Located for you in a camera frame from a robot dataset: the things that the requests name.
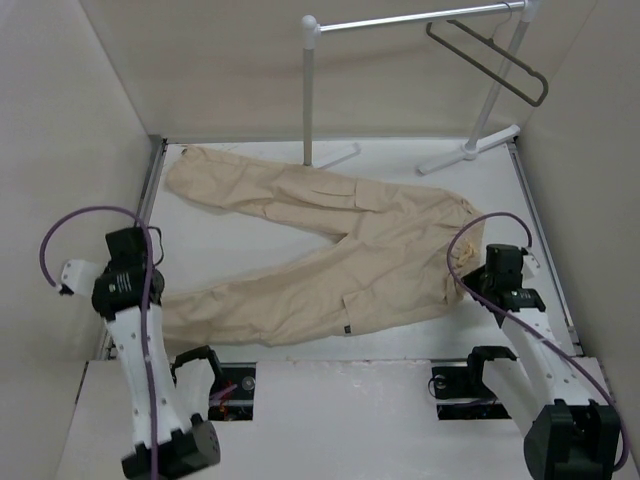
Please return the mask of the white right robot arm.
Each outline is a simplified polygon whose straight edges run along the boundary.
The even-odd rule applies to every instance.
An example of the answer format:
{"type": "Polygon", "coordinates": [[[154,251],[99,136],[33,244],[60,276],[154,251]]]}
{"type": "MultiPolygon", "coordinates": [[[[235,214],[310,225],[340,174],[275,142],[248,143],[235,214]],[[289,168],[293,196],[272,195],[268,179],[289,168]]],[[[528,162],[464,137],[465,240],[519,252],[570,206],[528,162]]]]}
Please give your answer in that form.
{"type": "Polygon", "coordinates": [[[463,367],[433,368],[434,394],[463,401],[454,413],[478,417],[497,401],[523,436],[534,479],[610,479],[621,420],[583,386],[578,369],[549,347],[554,336],[538,292],[523,285],[536,266],[524,248],[491,244],[464,287],[490,310],[510,346],[477,346],[463,367]]]}

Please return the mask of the beige cargo trousers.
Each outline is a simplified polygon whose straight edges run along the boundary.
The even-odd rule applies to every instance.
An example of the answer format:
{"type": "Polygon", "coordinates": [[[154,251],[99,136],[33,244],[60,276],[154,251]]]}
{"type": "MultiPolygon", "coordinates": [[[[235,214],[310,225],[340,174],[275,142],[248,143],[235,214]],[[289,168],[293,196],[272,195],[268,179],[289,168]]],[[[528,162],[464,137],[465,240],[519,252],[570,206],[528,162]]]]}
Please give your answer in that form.
{"type": "Polygon", "coordinates": [[[297,344],[442,317],[480,263],[484,224],[465,198],[428,186],[186,147],[166,186],[197,204],[337,242],[296,261],[166,296],[164,335],[191,344],[297,344]]]}

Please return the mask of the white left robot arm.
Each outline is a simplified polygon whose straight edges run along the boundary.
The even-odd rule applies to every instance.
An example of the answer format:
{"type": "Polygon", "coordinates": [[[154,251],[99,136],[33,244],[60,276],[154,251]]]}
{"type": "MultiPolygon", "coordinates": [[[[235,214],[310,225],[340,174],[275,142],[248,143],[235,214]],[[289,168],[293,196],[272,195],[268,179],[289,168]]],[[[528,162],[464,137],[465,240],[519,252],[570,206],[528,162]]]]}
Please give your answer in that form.
{"type": "Polygon", "coordinates": [[[141,227],[106,234],[110,259],[95,280],[94,310],[117,348],[131,395],[133,447],[121,460],[128,479],[182,479],[221,460],[208,418],[224,373],[199,347],[169,360],[162,334],[164,278],[141,227]]]}

